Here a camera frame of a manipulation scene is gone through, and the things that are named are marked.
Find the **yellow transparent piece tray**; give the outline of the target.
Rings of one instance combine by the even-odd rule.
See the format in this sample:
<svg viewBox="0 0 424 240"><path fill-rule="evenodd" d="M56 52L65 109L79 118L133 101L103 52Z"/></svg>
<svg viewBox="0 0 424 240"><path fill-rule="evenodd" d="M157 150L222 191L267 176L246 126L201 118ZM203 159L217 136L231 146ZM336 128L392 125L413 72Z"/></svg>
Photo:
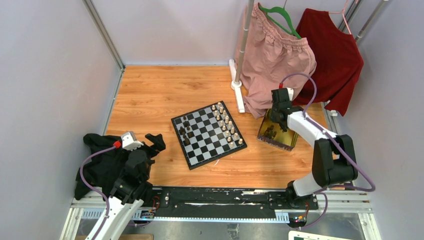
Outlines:
<svg viewBox="0 0 424 240"><path fill-rule="evenodd" d="M278 149L291 152L295 148L298 139L298 134L294 131L289 129L287 131L282 131L282 129L280 129L275 139L269 139L263 136L266 128L270 125L275 125L276 127L279 126L278 123L271 121L270 115L271 109L268 109L263 117L256 139Z"/></svg>

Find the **dark chess piece cluster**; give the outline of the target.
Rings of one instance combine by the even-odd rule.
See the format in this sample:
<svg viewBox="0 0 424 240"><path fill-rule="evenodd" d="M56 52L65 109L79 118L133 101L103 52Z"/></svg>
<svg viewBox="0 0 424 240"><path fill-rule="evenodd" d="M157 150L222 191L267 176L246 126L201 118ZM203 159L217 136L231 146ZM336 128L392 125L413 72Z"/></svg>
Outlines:
<svg viewBox="0 0 424 240"><path fill-rule="evenodd" d="M179 134L181 135L183 145L184 146L190 145L191 140L195 137L195 135L193 130L191 129L188 115L184 115L181 118L181 125L178 131L179 131Z"/></svg>

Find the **black white chess board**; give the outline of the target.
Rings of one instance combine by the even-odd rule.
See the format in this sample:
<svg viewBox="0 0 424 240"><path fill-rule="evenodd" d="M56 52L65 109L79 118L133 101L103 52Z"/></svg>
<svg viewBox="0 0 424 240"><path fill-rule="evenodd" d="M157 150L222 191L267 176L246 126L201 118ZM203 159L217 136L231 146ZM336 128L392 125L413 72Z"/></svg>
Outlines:
<svg viewBox="0 0 424 240"><path fill-rule="evenodd" d="M190 170L196 169L205 164L219 160L223 157L234 154L248 147L246 143L247 147L224 151L224 149L219 145L219 141L217 139L215 139L215 142L211 140L210 136L214 132L212 131L213 128L210 126L210 117L208 116L208 114L211 112L211 110L208 110L208 108L211 107L213 104L209 104L207 106L190 111L188 113L184 113L182 115L173 117L171 119L171 123L176 132L176 136L181 146L183 156ZM179 128L182 122L181 118L185 115L188 115L188 118L189 118L188 121L194 133L194 138L191 140L191 143L188 146L184 146L182 137L179 133Z"/></svg>

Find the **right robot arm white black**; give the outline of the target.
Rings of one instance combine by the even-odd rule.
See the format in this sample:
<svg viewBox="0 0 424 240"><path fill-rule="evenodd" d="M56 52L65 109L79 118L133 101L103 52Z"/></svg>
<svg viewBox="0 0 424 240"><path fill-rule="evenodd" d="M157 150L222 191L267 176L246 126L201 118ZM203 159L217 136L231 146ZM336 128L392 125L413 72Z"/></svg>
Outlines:
<svg viewBox="0 0 424 240"><path fill-rule="evenodd" d="M338 135L309 117L300 106L294 106L288 88L271 92L270 119L282 130L292 130L313 147L311 172L288 183L285 189L286 204L298 209L312 194L357 179L353 140Z"/></svg>

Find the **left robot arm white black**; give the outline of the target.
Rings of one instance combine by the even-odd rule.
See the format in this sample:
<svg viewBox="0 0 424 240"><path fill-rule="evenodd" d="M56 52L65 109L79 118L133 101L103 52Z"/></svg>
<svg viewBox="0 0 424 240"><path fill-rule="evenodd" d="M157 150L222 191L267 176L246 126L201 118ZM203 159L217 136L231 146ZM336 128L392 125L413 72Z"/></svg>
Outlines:
<svg viewBox="0 0 424 240"><path fill-rule="evenodd" d="M93 187L84 177L83 163L79 169L82 182L94 192L100 194L105 201L105 208L93 229L86 236L87 240L117 240L140 207L149 207L149 219L152 220L159 207L161 199L154 195L153 185L149 182L150 171L155 163L153 159L166 149L162 134L145 135L152 144L138 141L132 131L124 133L110 147L96 151L86 158L92 158L118 150L128 155L123 169L114 181L109 194Z"/></svg>

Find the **dark chess pieces in tray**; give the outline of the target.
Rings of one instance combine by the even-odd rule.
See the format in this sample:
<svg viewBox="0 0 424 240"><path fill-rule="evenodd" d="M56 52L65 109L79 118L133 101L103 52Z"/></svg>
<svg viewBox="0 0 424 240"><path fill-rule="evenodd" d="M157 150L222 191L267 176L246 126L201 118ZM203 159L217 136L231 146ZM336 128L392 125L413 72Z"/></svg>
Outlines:
<svg viewBox="0 0 424 240"><path fill-rule="evenodd" d="M266 130L263 133L263 136L265 138L271 139L271 140L275 140L277 134L279 133L279 131L281 130L281 128L279 126L275 126L274 124L270 125L269 127L266 128Z"/></svg>

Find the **row of light chess pieces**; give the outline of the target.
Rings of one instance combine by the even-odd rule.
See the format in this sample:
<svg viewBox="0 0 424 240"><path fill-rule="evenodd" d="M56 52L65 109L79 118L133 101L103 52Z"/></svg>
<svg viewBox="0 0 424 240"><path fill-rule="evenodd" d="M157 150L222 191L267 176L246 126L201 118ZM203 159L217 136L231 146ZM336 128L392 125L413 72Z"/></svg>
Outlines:
<svg viewBox="0 0 424 240"><path fill-rule="evenodd" d="M213 143L217 139L224 152L247 147L223 101L214 103L208 110L211 110L208 116L209 126L212 127L211 131L213 131L210 136Z"/></svg>

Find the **black cloth heap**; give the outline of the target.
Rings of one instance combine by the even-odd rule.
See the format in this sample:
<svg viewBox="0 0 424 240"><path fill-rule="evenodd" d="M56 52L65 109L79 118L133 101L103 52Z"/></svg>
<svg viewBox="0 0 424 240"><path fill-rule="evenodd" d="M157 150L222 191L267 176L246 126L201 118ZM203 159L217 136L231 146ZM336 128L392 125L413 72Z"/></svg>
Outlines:
<svg viewBox="0 0 424 240"><path fill-rule="evenodd" d="M88 133L83 137L84 144L92 154L112 147L117 141L122 141L120 136ZM100 187L108 197L128 156L129 152L122 148L94 156L83 166L83 176L91 186Z"/></svg>

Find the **pink hanging shorts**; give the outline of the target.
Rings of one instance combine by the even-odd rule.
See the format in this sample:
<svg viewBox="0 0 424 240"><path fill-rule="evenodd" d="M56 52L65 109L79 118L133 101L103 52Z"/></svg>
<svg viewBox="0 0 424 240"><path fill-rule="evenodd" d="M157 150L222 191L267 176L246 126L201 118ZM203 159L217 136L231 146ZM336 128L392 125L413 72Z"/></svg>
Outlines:
<svg viewBox="0 0 424 240"><path fill-rule="evenodd" d="M253 4L239 79L247 90L245 111L258 119L272 106L271 91L283 84L296 98L317 67L308 40L297 38L272 22Z"/></svg>

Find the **white clothes rack stand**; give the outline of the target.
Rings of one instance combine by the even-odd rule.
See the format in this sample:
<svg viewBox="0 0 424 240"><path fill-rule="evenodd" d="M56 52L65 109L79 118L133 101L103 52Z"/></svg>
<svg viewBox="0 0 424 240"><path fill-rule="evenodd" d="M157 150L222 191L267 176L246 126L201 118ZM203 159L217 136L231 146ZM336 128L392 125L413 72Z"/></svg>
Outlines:
<svg viewBox="0 0 424 240"><path fill-rule="evenodd" d="M247 2L247 6L244 11L243 15L243 22L242 22L242 29L240 32L240 45L238 49L238 57L237 59L230 59L228 61L228 66L230 69L230 75L231 75L231 83L230 87L234 92L235 101L236 101L236 108L239 113L245 113L246 108L243 100L243 94L242 94L242 86L243 83L241 81L241 73L243 68L243 62L244 62L244 56L246 51L246 44L249 34L249 28L250 28L250 22L252 17L252 11L254 8L255 1L249 0Z"/></svg>

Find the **dark red hanging shirt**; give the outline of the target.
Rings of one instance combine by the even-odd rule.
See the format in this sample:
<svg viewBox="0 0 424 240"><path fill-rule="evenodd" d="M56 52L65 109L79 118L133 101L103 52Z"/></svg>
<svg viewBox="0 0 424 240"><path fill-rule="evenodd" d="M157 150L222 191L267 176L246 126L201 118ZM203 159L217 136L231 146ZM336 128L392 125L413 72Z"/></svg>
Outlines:
<svg viewBox="0 0 424 240"><path fill-rule="evenodd" d="M307 8L296 29L312 49L316 69L294 100L296 105L326 102L329 111L344 116L364 66L356 41L351 34L341 32L329 12Z"/></svg>

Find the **pink clothes hanger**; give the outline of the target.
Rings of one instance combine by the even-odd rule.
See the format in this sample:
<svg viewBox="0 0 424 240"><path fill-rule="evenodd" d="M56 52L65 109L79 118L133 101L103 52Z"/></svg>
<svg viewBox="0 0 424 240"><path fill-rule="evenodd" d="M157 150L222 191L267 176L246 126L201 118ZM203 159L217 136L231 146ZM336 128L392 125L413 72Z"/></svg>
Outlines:
<svg viewBox="0 0 424 240"><path fill-rule="evenodd" d="M347 18L346 18L346 16L345 16L345 12L346 12L346 8L347 8L347 6L348 6L348 3L349 3L349 0L346 0L346 1L344 2L344 6L343 6L343 8L342 8L340 11L338 11L338 12L335 12L335 11L329 11L328 13L329 13L329 14L337 14L337 15L341 15L341 16L342 16L342 22L344 23L344 26L345 26L346 30L348 31L348 33L349 33L350 35L352 35L352 32L351 32L351 30L350 30L350 27L349 27L349 24L348 24Z"/></svg>

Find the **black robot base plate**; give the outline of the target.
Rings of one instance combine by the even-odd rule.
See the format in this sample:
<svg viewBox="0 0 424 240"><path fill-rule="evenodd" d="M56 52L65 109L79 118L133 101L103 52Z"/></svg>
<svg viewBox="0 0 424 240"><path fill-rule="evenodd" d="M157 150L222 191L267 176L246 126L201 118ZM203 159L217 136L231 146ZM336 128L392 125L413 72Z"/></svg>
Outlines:
<svg viewBox="0 0 424 240"><path fill-rule="evenodd" d="M133 221L283 223L305 226L319 208L314 196L293 200L284 189L170 187L153 189L151 200L136 211Z"/></svg>

